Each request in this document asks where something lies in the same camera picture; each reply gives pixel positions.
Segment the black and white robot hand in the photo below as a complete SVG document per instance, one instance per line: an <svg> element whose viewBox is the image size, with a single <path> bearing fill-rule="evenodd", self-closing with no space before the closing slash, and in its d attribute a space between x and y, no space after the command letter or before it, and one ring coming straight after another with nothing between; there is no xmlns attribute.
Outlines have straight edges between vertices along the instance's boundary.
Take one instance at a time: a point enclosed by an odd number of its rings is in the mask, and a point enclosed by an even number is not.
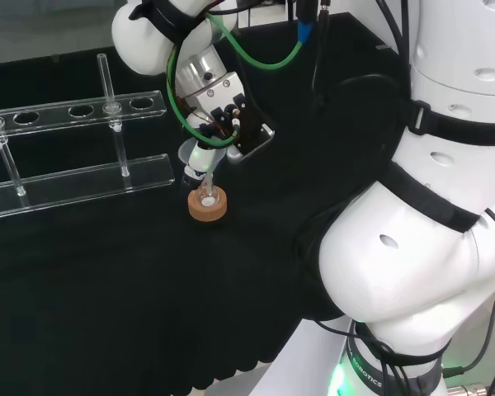
<svg viewBox="0 0 495 396"><path fill-rule="evenodd" d="M189 106L186 100L182 100L181 104L184 110L190 112L186 118L187 123L204 138L218 143L220 140L228 140L234 136L234 140L220 148L214 148L196 138L185 166L185 174L196 181L202 181L214 171L216 165L227 153L227 149L240 143L241 116L245 105L229 104L224 109L218 108L219 119L214 120L211 115L197 107Z"/></svg>

